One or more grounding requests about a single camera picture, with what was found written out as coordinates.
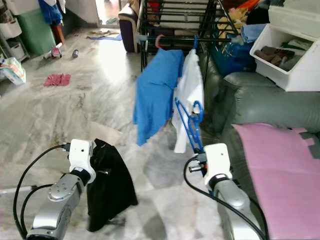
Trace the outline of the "black garment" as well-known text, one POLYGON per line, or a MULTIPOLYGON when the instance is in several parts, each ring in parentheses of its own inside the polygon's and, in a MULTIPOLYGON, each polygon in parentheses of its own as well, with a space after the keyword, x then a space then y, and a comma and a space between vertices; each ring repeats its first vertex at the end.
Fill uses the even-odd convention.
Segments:
POLYGON ((94 139, 90 164, 97 174, 87 185, 87 231, 101 230, 110 220, 130 206, 138 205, 135 186, 128 167, 115 146, 99 138, 94 139))

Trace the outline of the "white hanging shirt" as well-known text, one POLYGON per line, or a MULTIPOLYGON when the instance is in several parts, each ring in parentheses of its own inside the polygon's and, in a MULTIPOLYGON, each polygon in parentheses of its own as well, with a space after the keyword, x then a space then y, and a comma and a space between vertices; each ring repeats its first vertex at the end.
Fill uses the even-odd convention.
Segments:
POLYGON ((182 119, 188 120, 187 114, 194 109, 194 103, 204 103, 204 85, 201 67, 196 49, 189 51, 182 64, 182 75, 173 95, 173 118, 171 123, 176 130, 174 153, 183 154, 187 149, 188 136, 182 119))

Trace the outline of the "blue hanging garment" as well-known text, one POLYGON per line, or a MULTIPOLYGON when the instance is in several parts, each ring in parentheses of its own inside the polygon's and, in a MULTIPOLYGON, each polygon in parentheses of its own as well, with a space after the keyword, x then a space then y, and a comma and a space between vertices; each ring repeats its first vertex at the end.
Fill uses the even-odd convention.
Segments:
POLYGON ((182 76, 182 50, 158 50, 135 83, 133 124, 137 125, 138 146, 158 133, 172 117, 172 101, 182 76))

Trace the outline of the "white rod black tip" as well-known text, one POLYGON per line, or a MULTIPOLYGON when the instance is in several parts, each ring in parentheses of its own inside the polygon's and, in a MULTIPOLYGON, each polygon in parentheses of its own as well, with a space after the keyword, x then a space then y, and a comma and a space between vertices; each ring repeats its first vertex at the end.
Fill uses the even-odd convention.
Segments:
POLYGON ((0 194, 15 194, 19 192, 29 192, 30 190, 34 189, 34 186, 28 185, 28 186, 22 186, 22 187, 12 187, 7 189, 0 190, 0 194))

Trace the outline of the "green leather sofa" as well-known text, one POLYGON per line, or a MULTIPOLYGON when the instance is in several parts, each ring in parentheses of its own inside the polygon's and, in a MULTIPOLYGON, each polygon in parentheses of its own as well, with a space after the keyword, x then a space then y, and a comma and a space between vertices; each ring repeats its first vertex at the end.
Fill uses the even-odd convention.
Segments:
POLYGON ((238 187, 254 200, 250 211, 258 226, 269 233, 265 213, 256 195, 234 125, 264 123, 276 128, 304 128, 302 137, 313 137, 310 150, 320 157, 320 92, 287 92, 255 72, 238 71, 226 76, 210 72, 205 79, 206 128, 226 144, 231 174, 238 187))

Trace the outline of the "red floor cloth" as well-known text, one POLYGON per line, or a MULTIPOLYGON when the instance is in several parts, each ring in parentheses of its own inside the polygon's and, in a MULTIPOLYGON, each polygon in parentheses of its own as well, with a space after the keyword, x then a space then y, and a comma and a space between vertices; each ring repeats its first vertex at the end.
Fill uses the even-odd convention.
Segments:
POLYGON ((64 87, 70 84, 71 74, 68 73, 56 73, 50 74, 45 82, 43 83, 44 87, 64 87))

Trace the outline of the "black metal drying rack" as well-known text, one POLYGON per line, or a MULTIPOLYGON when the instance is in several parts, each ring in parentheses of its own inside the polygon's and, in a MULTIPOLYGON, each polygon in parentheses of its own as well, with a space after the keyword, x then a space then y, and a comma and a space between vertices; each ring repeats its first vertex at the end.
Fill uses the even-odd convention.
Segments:
POLYGON ((227 17, 229 10, 223 0, 140 0, 137 40, 141 51, 141 68, 145 68, 150 55, 158 53, 155 38, 164 35, 160 44, 165 50, 181 50, 187 55, 194 45, 194 35, 199 38, 199 57, 213 61, 214 45, 233 42, 243 45, 241 30, 224 39, 218 36, 218 18, 227 17))

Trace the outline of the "brown folded clothes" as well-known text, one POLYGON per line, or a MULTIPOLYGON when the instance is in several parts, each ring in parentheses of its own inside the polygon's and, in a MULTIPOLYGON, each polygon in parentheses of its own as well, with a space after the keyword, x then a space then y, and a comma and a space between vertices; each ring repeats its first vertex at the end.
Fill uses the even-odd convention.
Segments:
POLYGON ((284 71, 290 71, 300 60, 300 58, 295 55, 295 51, 272 46, 263 46, 263 48, 254 51, 254 54, 258 58, 263 59, 284 71))

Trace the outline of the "printed tissue pack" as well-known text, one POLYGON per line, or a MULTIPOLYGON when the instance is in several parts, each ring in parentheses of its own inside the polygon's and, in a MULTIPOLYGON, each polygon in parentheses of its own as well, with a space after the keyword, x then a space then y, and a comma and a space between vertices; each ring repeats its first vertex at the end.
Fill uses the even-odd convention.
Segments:
POLYGON ((3 58, 0 62, 0 73, 16 86, 26 83, 26 71, 16 57, 3 58))

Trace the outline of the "blue door mat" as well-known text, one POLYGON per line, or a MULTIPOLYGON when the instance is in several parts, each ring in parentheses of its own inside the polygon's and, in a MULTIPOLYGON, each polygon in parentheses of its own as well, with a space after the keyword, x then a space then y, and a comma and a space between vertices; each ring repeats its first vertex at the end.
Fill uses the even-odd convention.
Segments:
POLYGON ((122 41, 122 35, 118 30, 92 30, 86 35, 86 39, 93 41, 122 41))

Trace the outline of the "light blue folded cloth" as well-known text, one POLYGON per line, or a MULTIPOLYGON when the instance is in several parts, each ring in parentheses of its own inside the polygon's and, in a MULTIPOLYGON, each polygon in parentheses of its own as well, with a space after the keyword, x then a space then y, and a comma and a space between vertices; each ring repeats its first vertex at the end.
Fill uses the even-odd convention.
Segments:
POLYGON ((267 23, 246 24, 241 27, 240 34, 244 43, 253 43, 259 38, 267 23))

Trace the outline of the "mustard yellow cloth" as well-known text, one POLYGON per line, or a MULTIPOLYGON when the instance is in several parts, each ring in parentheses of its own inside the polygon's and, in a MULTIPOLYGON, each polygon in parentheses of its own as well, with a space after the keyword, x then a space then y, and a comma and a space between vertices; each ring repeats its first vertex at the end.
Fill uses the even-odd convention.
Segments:
POLYGON ((237 35, 234 31, 240 31, 242 26, 246 25, 247 13, 249 9, 246 7, 232 7, 228 10, 230 18, 226 16, 219 17, 217 20, 218 37, 220 39, 226 39, 229 35, 232 37, 237 35))

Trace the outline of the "bright orange cloth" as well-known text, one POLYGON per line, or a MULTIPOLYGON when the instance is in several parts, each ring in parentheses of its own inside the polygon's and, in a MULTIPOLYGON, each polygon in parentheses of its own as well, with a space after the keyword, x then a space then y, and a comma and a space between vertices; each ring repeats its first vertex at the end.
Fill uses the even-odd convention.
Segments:
POLYGON ((223 0, 227 9, 246 9, 252 10, 260 3, 261 0, 223 0))

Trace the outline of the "dark blue hanging cloth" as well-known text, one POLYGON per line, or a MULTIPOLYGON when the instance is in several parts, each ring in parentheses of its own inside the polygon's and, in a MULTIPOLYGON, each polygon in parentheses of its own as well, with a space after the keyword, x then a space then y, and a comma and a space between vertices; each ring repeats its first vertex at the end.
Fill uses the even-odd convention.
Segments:
POLYGON ((58 0, 38 0, 38 4, 48 25, 60 25, 62 23, 63 16, 58 7, 58 0))

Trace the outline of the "white storage shelf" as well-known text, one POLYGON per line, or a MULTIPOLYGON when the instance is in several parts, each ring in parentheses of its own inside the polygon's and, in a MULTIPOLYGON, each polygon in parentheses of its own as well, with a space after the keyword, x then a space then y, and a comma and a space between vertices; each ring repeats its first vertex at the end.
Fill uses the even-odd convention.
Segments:
POLYGON ((22 29, 16 19, 6 5, 5 0, 0 0, 0 41, 6 50, 8 58, 14 57, 19 62, 29 57, 25 44, 20 35, 22 29))

